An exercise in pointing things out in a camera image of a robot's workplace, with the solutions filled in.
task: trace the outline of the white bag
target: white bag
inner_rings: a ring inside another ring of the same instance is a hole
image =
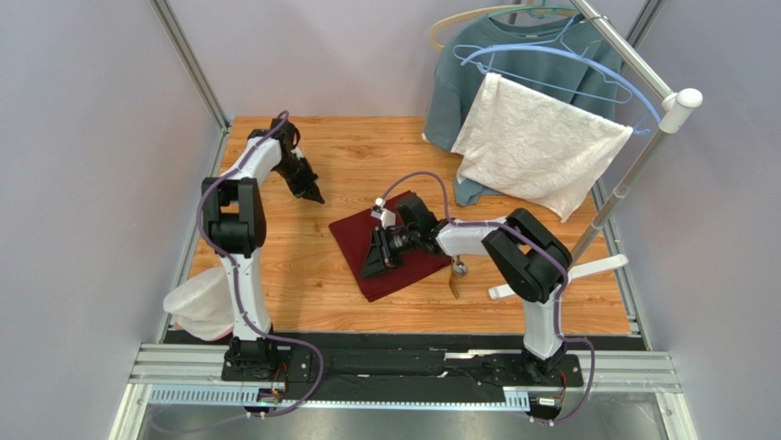
[[[233,304],[223,268],[200,273],[163,300],[163,309],[173,322],[191,335],[213,341],[233,331]]]

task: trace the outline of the white towel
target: white towel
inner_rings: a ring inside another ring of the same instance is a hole
[[[632,131],[488,73],[453,146],[464,155],[456,178],[545,206],[565,222]]]

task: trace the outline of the metal pole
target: metal pole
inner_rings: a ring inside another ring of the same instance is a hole
[[[626,42],[631,44],[633,48],[636,48],[643,39],[664,2],[665,0],[645,0],[645,5],[640,9],[640,14],[637,15],[637,19],[634,20],[632,28],[626,36]]]
[[[640,175],[640,172],[645,167],[645,164],[648,163],[648,160],[654,155],[656,150],[659,149],[659,147],[669,136],[670,135],[668,133],[665,133],[662,130],[657,131],[654,137],[651,139],[651,142],[648,143],[648,146],[645,147],[643,152],[640,153],[640,156],[638,156],[638,158],[634,161],[629,170],[626,171],[623,179],[621,179],[619,184],[616,185],[615,189],[613,189],[613,192],[610,194],[610,197],[608,197],[608,200],[599,209],[597,215],[595,215],[591,220],[591,224],[588,226],[588,229],[586,229],[586,232],[580,236],[580,239],[572,249],[573,264],[578,262],[578,259],[583,256],[591,242],[594,241],[594,238],[600,234],[602,228],[605,227],[606,223],[608,223],[608,219],[610,219],[613,209],[615,209],[618,202],[626,197],[626,194],[628,194],[629,190],[632,188],[634,180],[637,179],[638,175]]]
[[[616,49],[621,55],[624,61],[630,65],[637,72],[643,81],[648,84],[654,93],[661,99],[667,98],[673,93],[673,90],[662,80],[662,78],[656,74],[654,69],[648,65],[643,57],[637,53],[636,50],[616,31],[613,26],[608,23],[608,20],[603,19],[604,16],[597,12],[591,4],[586,0],[570,0],[573,5],[583,14],[583,17],[588,19],[594,28],[596,28],[602,37],[604,37],[610,45]]]
[[[220,106],[219,101],[217,101],[215,91],[212,90],[212,87],[206,80],[204,70],[201,69],[201,65],[198,64],[193,49],[187,42],[187,38],[184,36],[179,21],[177,21],[176,16],[173,14],[171,5],[168,0],[149,0],[149,2],[154,7],[155,12],[157,12],[160,23],[163,25],[166,32],[168,32],[174,48],[179,52],[179,56],[184,62],[184,67],[190,74],[190,77],[195,84],[195,88],[198,89],[198,93],[201,94],[201,97],[206,104],[206,108],[209,110],[209,113],[212,114],[214,122],[220,127],[220,130],[222,130],[223,133],[226,133],[228,127],[230,127],[230,121],[228,121],[226,113]]]
[[[511,4],[512,5],[520,5],[521,1],[522,0],[512,0]],[[531,3],[533,3],[533,0],[529,0],[525,4],[526,5],[530,5]],[[507,22],[510,23],[511,25],[514,25],[516,19],[518,19],[518,13],[517,12],[513,12],[512,14],[510,14],[510,18],[507,20]]]

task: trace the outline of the white wall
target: white wall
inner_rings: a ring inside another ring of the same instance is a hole
[[[655,348],[670,350],[699,437],[778,438],[781,59],[778,2],[667,0],[640,52],[703,106],[616,221]]]
[[[595,0],[628,32],[643,0]],[[170,0],[229,119],[276,115],[421,116],[442,18],[505,0]],[[443,32],[441,41],[454,29]]]
[[[218,133],[149,2],[0,17],[0,438],[105,439]]]

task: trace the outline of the cable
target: cable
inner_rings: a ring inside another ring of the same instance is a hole
[[[248,418],[248,414],[245,412],[243,414],[234,415],[233,417],[228,417],[219,422],[210,423],[193,429],[182,429],[180,431],[163,428],[162,426],[155,423],[154,418],[150,418],[148,421],[149,421],[149,425],[159,433],[168,434],[168,435],[190,435],[190,434],[202,433],[203,431],[211,431],[218,426],[222,426],[223,424],[229,424],[231,422],[235,422],[237,420],[242,420],[247,418]]]
[[[561,376],[561,402],[559,405],[561,405],[562,408],[564,408],[564,399],[567,396],[567,375],[564,374],[564,371],[558,370],[559,376]]]
[[[264,417],[279,417],[281,415],[285,415],[287,413],[291,413],[298,409],[301,405],[303,405],[304,402],[306,402],[307,399],[312,397],[314,392],[317,390],[317,387],[320,386],[320,382],[323,381],[323,373],[325,371],[325,359],[323,358],[323,353],[320,352],[319,349],[317,349],[316,346],[306,342],[302,341],[300,339],[293,339],[290,337],[282,337],[277,335],[270,335],[263,330],[259,329],[256,325],[252,323],[252,321],[247,318],[247,310],[244,308],[244,304],[241,302],[241,295],[239,293],[238,288],[238,262],[236,258],[226,252],[224,249],[219,247],[214,241],[212,241],[211,238],[206,234],[206,231],[204,229],[204,205],[206,203],[206,200],[209,198],[209,196],[216,191],[217,187],[220,186],[220,184],[228,179],[230,179],[232,176],[236,175],[239,171],[241,171],[242,168],[247,164],[249,159],[252,157],[252,155],[255,153],[255,151],[260,147],[264,142],[269,140],[274,134],[276,134],[278,131],[284,127],[284,125],[288,122],[288,116],[290,116],[290,112],[287,110],[282,111],[277,118],[281,119],[281,121],[274,126],[271,130],[269,130],[268,133],[266,133],[263,137],[260,138],[258,142],[255,143],[252,147],[249,148],[247,151],[247,154],[244,155],[244,158],[238,162],[238,164],[217,178],[216,181],[214,181],[207,189],[203,192],[203,196],[201,196],[201,200],[198,202],[198,209],[196,211],[196,220],[195,224],[198,226],[198,232],[201,234],[201,238],[203,238],[203,241],[206,242],[206,244],[209,246],[209,248],[214,249],[214,252],[216,252],[219,256],[225,257],[231,262],[231,266],[233,268],[233,285],[234,285],[234,296],[236,298],[236,308],[238,309],[239,314],[241,315],[242,319],[244,320],[244,323],[247,324],[247,326],[252,329],[255,333],[257,333],[259,336],[264,337],[266,339],[270,339],[272,341],[282,342],[284,344],[294,344],[296,346],[306,347],[310,349],[316,356],[318,360],[318,369],[317,369],[317,376],[314,379],[314,383],[312,387],[304,393],[303,397],[301,397],[298,401],[294,402],[291,406],[288,406],[286,408],[283,408],[279,411],[275,412],[269,412],[268,414],[265,414]],[[248,418],[247,414],[240,414],[233,417],[228,417],[224,420],[221,420],[219,422],[215,422],[212,424],[208,424],[206,426],[202,426],[200,428],[193,428],[183,431],[173,431],[165,428],[161,428],[158,426],[154,420],[149,420],[149,424],[157,431],[169,434],[169,435],[188,435],[188,434],[195,434],[200,433],[202,431],[208,431],[211,429],[216,428],[217,426],[227,424],[230,422],[234,422],[236,420],[241,420]]]
[[[439,186],[442,188],[442,196],[444,199],[444,207],[445,207],[445,220],[447,220],[447,223],[450,225],[456,226],[456,227],[483,227],[483,226],[491,226],[491,227],[497,227],[499,229],[502,229],[503,231],[506,231],[510,233],[513,237],[518,238],[518,240],[521,243],[524,243],[524,245],[529,246],[530,248],[537,251],[540,255],[543,256],[545,260],[547,260],[551,265],[553,265],[556,270],[561,273],[562,281],[558,287],[558,289],[554,292],[554,331],[556,336],[561,339],[563,342],[567,343],[583,343],[588,347],[588,351],[591,354],[591,370],[588,374],[588,382],[586,383],[586,390],[583,392],[583,397],[580,399],[580,402],[577,404],[574,410],[572,412],[564,417],[558,418],[555,420],[557,424],[561,424],[564,422],[567,422],[569,420],[572,420],[578,413],[580,413],[580,410],[583,408],[583,405],[586,403],[586,400],[589,398],[589,395],[591,394],[591,386],[594,383],[594,371],[597,364],[597,353],[596,349],[594,348],[594,345],[591,344],[591,341],[589,341],[585,337],[566,337],[564,336],[564,332],[561,329],[561,298],[564,294],[564,289],[567,288],[567,285],[569,284],[569,274],[567,273],[567,269],[564,268],[558,261],[556,261],[555,258],[553,258],[550,254],[545,252],[544,249],[537,246],[536,243],[534,243],[529,238],[526,238],[523,236],[520,232],[515,230],[515,228],[510,227],[508,225],[505,225],[504,223],[499,222],[488,222],[488,221],[482,221],[482,222],[456,222],[453,220],[453,218],[450,217],[450,208],[448,206],[448,198],[447,198],[447,188],[445,187],[445,181],[442,180],[441,177],[437,176],[436,174],[430,172],[430,171],[416,171],[412,172],[410,174],[407,174],[406,176],[398,179],[395,181],[388,190],[385,191],[384,194],[382,194],[382,199],[385,200],[388,198],[388,195],[393,191],[399,184],[406,181],[407,179],[410,179],[411,177],[415,176],[429,176],[436,179],[436,181],[439,183]],[[540,423],[549,426],[550,421],[541,421]]]

